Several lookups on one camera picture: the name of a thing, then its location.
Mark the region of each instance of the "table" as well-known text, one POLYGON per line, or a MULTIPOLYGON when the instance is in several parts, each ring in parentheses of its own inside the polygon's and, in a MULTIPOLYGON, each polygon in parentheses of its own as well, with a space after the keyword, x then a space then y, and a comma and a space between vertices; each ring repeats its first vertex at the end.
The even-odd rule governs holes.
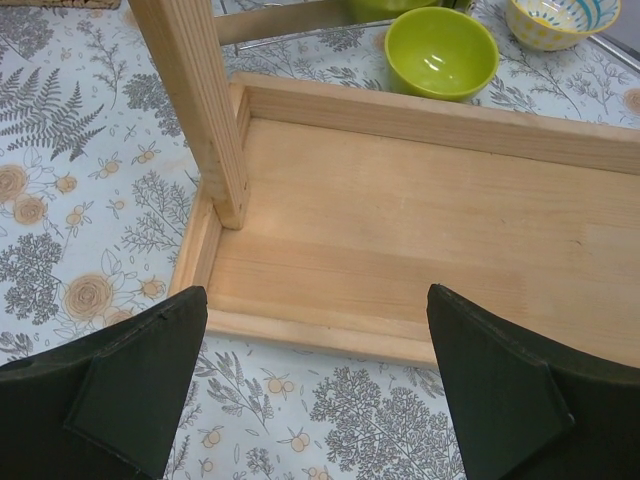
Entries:
MULTIPOLYGON (((228 12, 263 3, 226 1, 228 12)), ((588 42, 522 50, 501 5, 477 2, 501 62, 471 103, 640 128, 637 73, 588 42)), ((384 31, 225 47, 225 58, 230 72, 385 90, 384 31)), ((198 172, 126 2, 2 9, 0 62, 7 362, 163 299, 198 172)), ((436 370, 208 335, 165 478, 459 480, 464 471, 436 370)))

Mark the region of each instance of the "wooden post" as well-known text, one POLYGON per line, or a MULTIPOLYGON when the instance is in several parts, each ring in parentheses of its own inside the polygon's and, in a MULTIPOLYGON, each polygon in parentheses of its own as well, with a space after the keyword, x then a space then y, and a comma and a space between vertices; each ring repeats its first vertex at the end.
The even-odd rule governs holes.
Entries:
POLYGON ((211 1, 129 3, 220 222, 240 229, 249 184, 211 1))

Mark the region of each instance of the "yellow bowl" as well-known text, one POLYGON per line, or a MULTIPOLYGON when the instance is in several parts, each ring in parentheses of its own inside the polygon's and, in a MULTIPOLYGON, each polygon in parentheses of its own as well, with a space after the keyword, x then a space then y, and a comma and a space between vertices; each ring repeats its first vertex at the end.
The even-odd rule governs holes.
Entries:
POLYGON ((418 8, 387 32, 385 53, 396 93, 462 101, 491 81, 500 54, 477 20, 450 8, 418 8))
POLYGON ((507 25, 520 43, 534 50, 571 48, 609 28, 620 0, 508 0, 507 25))

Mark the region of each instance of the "lime green bowl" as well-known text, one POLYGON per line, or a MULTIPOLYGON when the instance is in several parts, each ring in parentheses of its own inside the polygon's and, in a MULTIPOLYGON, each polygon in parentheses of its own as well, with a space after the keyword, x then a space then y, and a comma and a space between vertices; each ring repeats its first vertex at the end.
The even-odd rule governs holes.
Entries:
POLYGON ((450 8, 427 7, 399 16, 385 38, 396 93, 466 100, 491 81, 500 54, 489 31, 450 8))
POLYGON ((397 18, 409 10, 440 5, 441 0, 348 0, 356 23, 397 18))

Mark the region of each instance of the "bowl with blue stripes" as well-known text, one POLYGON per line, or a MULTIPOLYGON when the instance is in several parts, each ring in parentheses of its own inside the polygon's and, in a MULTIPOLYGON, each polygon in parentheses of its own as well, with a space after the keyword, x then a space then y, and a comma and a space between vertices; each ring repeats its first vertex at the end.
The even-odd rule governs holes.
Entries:
POLYGON ((506 19, 520 43, 535 50, 571 48, 609 28, 621 0, 507 0, 506 19))

